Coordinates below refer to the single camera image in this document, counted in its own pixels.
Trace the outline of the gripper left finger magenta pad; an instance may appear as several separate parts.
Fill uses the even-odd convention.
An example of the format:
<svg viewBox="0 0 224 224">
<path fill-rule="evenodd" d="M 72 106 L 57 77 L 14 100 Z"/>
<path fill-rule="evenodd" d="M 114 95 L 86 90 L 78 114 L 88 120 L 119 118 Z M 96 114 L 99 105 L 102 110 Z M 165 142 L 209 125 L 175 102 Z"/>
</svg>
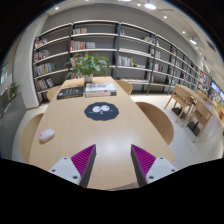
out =
<svg viewBox="0 0 224 224">
<path fill-rule="evenodd" d="M 86 188 L 96 157 L 96 145 L 93 144 L 72 157 L 62 157 L 49 172 L 67 181 Z"/>
</svg>

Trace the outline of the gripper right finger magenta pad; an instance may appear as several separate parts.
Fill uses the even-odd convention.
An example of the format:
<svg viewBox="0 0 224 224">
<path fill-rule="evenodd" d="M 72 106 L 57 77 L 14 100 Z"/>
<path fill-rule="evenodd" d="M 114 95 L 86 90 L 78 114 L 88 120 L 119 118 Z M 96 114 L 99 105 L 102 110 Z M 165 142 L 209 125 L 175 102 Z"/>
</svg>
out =
<svg viewBox="0 0 224 224">
<path fill-rule="evenodd" d="M 140 187 L 177 171 L 177 169 L 165 157 L 155 157 L 134 144 L 131 145 L 131 158 L 137 182 Z"/>
</svg>

